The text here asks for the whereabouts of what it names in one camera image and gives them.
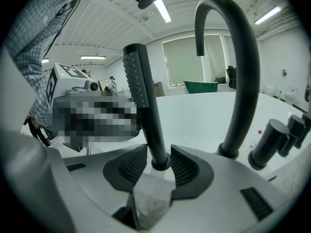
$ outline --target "wall-mounted faucet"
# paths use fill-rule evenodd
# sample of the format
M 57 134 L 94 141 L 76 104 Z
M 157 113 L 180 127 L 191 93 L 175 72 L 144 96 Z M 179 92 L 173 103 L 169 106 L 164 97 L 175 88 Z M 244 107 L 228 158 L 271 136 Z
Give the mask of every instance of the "wall-mounted faucet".
M 237 62 L 237 87 L 233 115 L 219 155 L 237 158 L 251 125 L 259 93 L 260 70 L 256 37 L 243 10 L 232 0 L 200 0 L 195 12 L 195 40 L 198 56 L 204 55 L 205 20 L 216 10 L 230 30 Z

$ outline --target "window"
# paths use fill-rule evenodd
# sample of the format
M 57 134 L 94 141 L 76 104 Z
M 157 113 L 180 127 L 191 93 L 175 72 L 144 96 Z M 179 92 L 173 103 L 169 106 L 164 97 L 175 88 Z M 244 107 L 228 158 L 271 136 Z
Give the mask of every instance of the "window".
M 235 60 L 235 54 L 234 54 L 234 47 L 233 47 L 233 42 L 232 42 L 232 38 L 229 35 L 225 36 L 225 42 L 227 44 L 227 48 L 228 48 L 228 54 L 229 54 L 229 66 L 233 66 L 234 68 L 237 67 L 237 63 Z
M 184 81 L 202 82 L 202 58 L 196 55 L 195 38 L 184 38 L 162 44 L 170 88 L 185 86 Z
M 219 35 L 205 35 L 204 41 L 207 49 L 211 81 L 226 76 L 225 54 Z

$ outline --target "ceiling light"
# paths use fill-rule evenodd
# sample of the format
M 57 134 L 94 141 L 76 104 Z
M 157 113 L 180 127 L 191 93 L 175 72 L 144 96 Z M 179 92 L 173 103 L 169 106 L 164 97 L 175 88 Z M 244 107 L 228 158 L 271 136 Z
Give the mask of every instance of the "ceiling light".
M 171 22 L 172 20 L 171 20 L 171 18 L 170 18 L 169 13 L 167 12 L 167 9 L 166 9 L 166 7 L 165 7 L 163 1 L 162 1 L 162 0 L 157 0 L 157 1 L 154 2 L 154 4 L 156 5 L 157 9 L 158 9 L 159 12 L 161 13 L 161 15 L 162 15 L 164 21 L 165 21 L 166 23 Z
M 80 60 L 104 60 L 105 56 L 81 56 Z
M 264 14 L 261 18 L 259 18 L 257 21 L 255 21 L 255 24 L 261 24 L 262 22 L 264 22 L 266 19 L 270 18 L 271 16 L 275 15 L 276 13 L 280 12 L 281 8 L 280 7 L 275 7 L 272 10 L 270 10 L 269 12 L 267 12 L 266 14 Z

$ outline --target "ceiling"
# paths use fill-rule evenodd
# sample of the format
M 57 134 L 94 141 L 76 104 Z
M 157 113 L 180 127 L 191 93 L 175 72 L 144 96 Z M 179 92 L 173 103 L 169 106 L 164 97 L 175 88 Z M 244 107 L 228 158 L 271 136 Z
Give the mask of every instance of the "ceiling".
M 57 38 L 47 57 L 44 70 L 54 62 L 71 66 L 105 68 L 121 56 L 121 50 L 132 43 L 146 44 L 174 33 L 194 30 L 194 15 L 199 0 L 163 0 L 172 22 L 165 23 L 154 4 L 145 10 L 135 0 L 81 0 L 76 11 Z M 265 37 L 278 28 L 286 30 L 297 23 L 286 0 L 233 0 L 245 12 L 250 23 L 276 5 L 281 13 L 260 25 L 254 25 L 258 37 Z M 206 29 L 227 29 L 221 16 L 211 11 Z M 81 55 L 106 56 L 105 60 L 80 60 Z

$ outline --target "black cable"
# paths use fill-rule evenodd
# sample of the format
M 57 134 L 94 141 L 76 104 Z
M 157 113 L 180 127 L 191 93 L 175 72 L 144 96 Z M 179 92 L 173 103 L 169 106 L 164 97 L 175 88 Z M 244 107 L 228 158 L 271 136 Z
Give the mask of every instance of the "black cable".
M 61 28 L 59 29 L 59 31 L 57 32 L 56 36 L 54 37 L 53 41 L 51 42 L 51 44 L 49 45 L 48 50 L 46 51 L 45 55 L 43 56 L 42 59 L 44 59 L 48 52 L 50 51 L 51 47 L 53 46 L 55 40 L 58 38 L 58 36 L 60 35 L 60 33 L 62 32 L 62 30 L 64 29 L 64 27 L 66 26 L 66 24 L 68 23 L 68 21 L 70 20 L 71 16 L 73 15 L 73 13 L 76 11 L 76 9 L 78 8 L 79 4 L 80 4 L 81 0 L 78 0 L 75 4 L 75 8 L 72 8 L 71 11 L 67 14 L 67 16 L 65 17 L 65 20 L 61 26 Z

